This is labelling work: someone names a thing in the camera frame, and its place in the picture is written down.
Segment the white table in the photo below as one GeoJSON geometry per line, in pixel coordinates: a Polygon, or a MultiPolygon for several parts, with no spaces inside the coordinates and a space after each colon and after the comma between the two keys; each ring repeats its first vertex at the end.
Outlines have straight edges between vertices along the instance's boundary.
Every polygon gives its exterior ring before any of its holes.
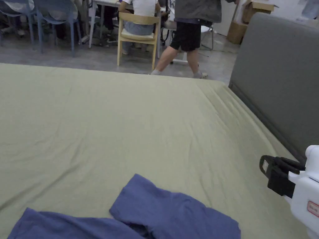
{"type": "MultiPolygon", "coordinates": [[[[104,22],[104,8],[105,6],[110,7],[119,7],[120,2],[118,0],[92,0],[92,8],[93,8],[93,15],[96,14],[96,9],[98,8],[97,5],[102,5],[102,12],[101,12],[101,19],[100,19],[100,25],[103,26],[104,22]]],[[[132,5],[128,5],[127,9],[133,9],[132,5]]],[[[159,17],[159,26],[161,26],[161,11],[157,13],[157,16],[159,17]]],[[[91,29],[90,29],[90,41],[89,41],[89,48],[92,46],[92,38],[93,38],[93,30],[94,30],[94,23],[95,23],[95,17],[91,18],[91,29]]],[[[159,27],[158,37],[157,37],[157,48],[156,48],[156,55],[157,58],[160,56],[160,31],[161,27],[159,27]]],[[[100,38],[102,38],[102,27],[100,28],[100,38]]]]}

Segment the gray concrete floor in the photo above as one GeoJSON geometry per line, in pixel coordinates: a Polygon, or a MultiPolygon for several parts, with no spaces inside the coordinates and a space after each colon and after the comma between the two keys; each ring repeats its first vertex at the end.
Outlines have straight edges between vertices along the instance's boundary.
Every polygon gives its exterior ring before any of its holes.
{"type": "MultiPolygon", "coordinates": [[[[204,37],[203,42],[211,46],[211,33],[204,37]]],[[[229,83],[239,46],[229,43],[224,36],[214,34],[214,50],[200,50],[199,65],[202,71],[209,75],[209,79],[229,83]]],[[[126,73],[148,74],[151,71],[151,53],[132,49],[129,56],[123,56],[121,65],[116,65],[117,44],[109,47],[88,45],[76,46],[76,57],[72,58],[70,43],[60,42],[54,46],[53,39],[44,43],[44,53],[32,49],[30,38],[26,35],[17,38],[14,34],[3,37],[3,47],[0,47],[0,62],[11,64],[25,64],[37,66],[65,67],[88,70],[115,71],[126,73]]],[[[163,75],[192,77],[188,65],[174,63],[169,65],[163,75]]]]}

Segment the sage green sheet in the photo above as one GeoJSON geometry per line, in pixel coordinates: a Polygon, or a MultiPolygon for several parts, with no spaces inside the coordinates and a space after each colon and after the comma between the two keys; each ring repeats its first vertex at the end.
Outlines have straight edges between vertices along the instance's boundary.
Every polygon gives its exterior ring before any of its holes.
{"type": "Polygon", "coordinates": [[[292,158],[221,82],[0,64],[0,238],[26,207],[110,217],[138,173],[237,220],[243,239],[300,239],[260,156],[292,158]]]}

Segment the black clamp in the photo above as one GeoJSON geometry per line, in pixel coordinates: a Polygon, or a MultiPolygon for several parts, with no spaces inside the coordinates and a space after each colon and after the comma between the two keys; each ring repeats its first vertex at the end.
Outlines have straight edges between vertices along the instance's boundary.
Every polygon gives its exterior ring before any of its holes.
{"type": "Polygon", "coordinates": [[[295,184],[288,178],[288,173],[299,174],[306,168],[299,162],[283,157],[272,157],[264,155],[260,158],[259,168],[269,179],[268,188],[280,196],[293,197],[295,184]]]}

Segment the white sock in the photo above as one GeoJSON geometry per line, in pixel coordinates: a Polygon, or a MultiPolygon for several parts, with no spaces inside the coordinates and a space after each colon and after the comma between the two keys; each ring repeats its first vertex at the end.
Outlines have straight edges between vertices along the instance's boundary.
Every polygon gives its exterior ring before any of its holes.
{"type": "Polygon", "coordinates": [[[201,78],[202,76],[203,76],[203,74],[200,71],[198,71],[194,74],[194,78],[201,78]]]}
{"type": "Polygon", "coordinates": [[[153,70],[151,73],[151,75],[155,75],[155,76],[159,76],[160,74],[162,74],[162,72],[157,69],[153,70]]]}

